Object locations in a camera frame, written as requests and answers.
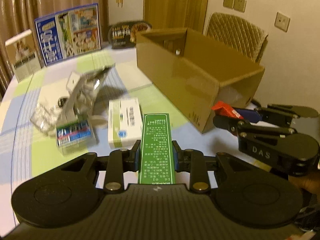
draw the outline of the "plaid tablecloth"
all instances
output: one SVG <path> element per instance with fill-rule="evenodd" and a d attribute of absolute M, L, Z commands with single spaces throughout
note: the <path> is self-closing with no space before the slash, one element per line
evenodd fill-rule
<path fill-rule="evenodd" d="M 138 97 L 143 114 L 169 113 L 172 139 L 182 149 L 193 148 L 205 155 L 225 151 L 253 162 L 238 152 L 236 137 L 227 131 L 214 129 L 200 134 L 193 125 L 161 94 L 137 68 L 136 50 L 111 50 L 87 54 L 48 68 L 44 68 L 21 83 L 14 78 L 0 106 L 0 235 L 4 236 L 18 225 L 11 208 L 11 195 L 24 181 L 61 165 L 88 151 L 98 156 L 109 155 L 108 129 L 97 128 L 98 144 L 64 156 L 56 147 L 54 138 L 45 137 L 30 122 L 38 102 L 54 106 L 60 97 L 68 96 L 66 84 L 72 71 L 85 73 L 105 65 L 115 65 L 108 73 L 101 95 L 97 98 L 94 113 L 107 116 L 108 101 L 114 98 Z M 216 182 L 209 173 L 211 186 Z M 176 175 L 177 182 L 187 182 L 189 174 Z M 103 183 L 99 178 L 98 185 Z M 126 183 L 137 182 L 136 174 L 127 172 Z"/>

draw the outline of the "white and green medicine box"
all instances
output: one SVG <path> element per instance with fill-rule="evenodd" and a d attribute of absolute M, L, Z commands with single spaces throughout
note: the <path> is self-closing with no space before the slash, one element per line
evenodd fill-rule
<path fill-rule="evenodd" d="M 132 146 L 141 139 L 142 119 L 137 98 L 109 101 L 108 142 L 111 148 Z"/>
<path fill-rule="evenodd" d="M 175 184 L 169 114 L 145 114 L 140 145 L 140 184 Z"/>

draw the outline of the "green medicine box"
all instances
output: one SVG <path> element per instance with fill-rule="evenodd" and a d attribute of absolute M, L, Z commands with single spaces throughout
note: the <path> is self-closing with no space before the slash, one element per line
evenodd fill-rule
<path fill-rule="evenodd" d="M 143 117 L 138 182 L 175 184 L 169 114 Z"/>

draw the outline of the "oval black package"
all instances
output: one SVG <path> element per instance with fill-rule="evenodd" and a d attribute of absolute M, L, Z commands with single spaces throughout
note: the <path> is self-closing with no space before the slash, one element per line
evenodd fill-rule
<path fill-rule="evenodd" d="M 119 22 L 108 32 L 108 40 L 113 49 L 126 49 L 136 46 L 136 33 L 148 31 L 152 25 L 146 21 Z"/>

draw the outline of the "wall socket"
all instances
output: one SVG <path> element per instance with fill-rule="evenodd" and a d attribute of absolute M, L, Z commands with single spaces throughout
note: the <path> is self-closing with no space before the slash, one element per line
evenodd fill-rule
<path fill-rule="evenodd" d="M 290 23 L 289 17 L 283 15 L 282 13 L 277 12 L 275 27 L 279 28 L 280 30 L 283 30 L 284 32 L 287 32 L 289 23 Z"/>
<path fill-rule="evenodd" d="M 234 0 L 223 0 L 223 6 L 232 9 Z"/>
<path fill-rule="evenodd" d="M 245 5 L 247 4 L 246 0 L 235 0 L 233 8 L 239 12 L 244 12 Z"/>

